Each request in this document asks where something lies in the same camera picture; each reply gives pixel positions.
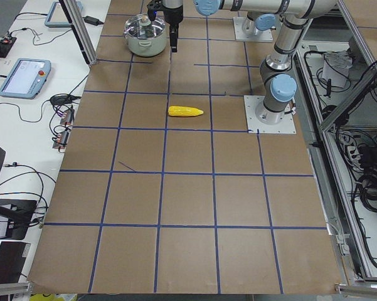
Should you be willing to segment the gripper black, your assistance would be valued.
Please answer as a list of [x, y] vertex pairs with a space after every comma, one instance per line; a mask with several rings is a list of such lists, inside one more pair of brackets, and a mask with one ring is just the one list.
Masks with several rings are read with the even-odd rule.
[[183, 0], [162, 0], [164, 19], [169, 25], [170, 48], [178, 52], [179, 23], [183, 21]]

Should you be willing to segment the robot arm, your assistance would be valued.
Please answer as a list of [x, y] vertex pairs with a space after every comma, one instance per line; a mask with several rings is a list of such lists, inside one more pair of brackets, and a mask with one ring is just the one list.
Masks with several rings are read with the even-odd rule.
[[283, 17], [279, 35], [272, 52], [260, 65], [265, 86], [265, 97], [258, 104], [257, 119], [267, 125], [280, 123], [285, 108], [297, 91], [296, 81], [287, 74], [292, 66], [291, 58], [298, 48], [309, 23], [328, 13], [335, 1], [194, 1], [198, 14], [211, 16], [220, 10], [246, 11], [247, 17], [259, 13]]
[[266, 30], [276, 30], [279, 23], [280, 18], [276, 14], [249, 11], [242, 29], [246, 34], [256, 36]]

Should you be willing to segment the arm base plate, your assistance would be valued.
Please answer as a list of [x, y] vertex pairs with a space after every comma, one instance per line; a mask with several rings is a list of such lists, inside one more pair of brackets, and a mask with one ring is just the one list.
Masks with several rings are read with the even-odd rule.
[[250, 134], [296, 134], [290, 103], [282, 112], [271, 112], [263, 103], [262, 95], [245, 95], [244, 107], [247, 131]]
[[259, 43], [271, 43], [273, 41], [271, 29], [261, 31], [256, 28], [255, 22], [247, 17], [233, 18], [235, 39], [237, 41], [251, 41]]

